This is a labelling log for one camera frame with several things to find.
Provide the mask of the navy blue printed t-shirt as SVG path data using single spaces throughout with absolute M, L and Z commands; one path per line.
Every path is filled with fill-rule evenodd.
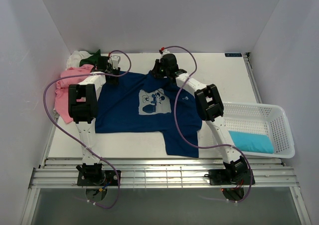
M 161 132 L 168 155 L 197 158 L 202 120 L 194 97 L 168 78 L 129 72 L 118 85 L 104 84 L 98 99 L 96 133 Z

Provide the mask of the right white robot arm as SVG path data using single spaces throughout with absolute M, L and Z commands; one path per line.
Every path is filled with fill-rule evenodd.
M 251 166 L 246 156 L 234 144 L 224 120 L 224 105 L 214 84 L 205 85 L 192 74 L 180 69 L 177 58 L 168 49 L 162 48 L 160 58 L 156 59 L 151 74 L 156 78 L 168 78 L 179 90 L 177 97 L 182 91 L 190 93 L 195 100 L 197 114 L 208 125 L 217 141 L 222 155 L 224 169 L 209 170 L 205 175 L 212 185 L 253 185 L 254 177 Z

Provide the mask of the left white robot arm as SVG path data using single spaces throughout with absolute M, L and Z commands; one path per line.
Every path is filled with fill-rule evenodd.
M 82 145 L 82 165 L 77 166 L 81 183 L 101 185 L 105 182 L 106 173 L 96 151 L 95 121 L 103 85 L 118 84 L 120 61 L 116 55 L 100 57 L 87 78 L 68 88 L 68 113 L 75 122 Z

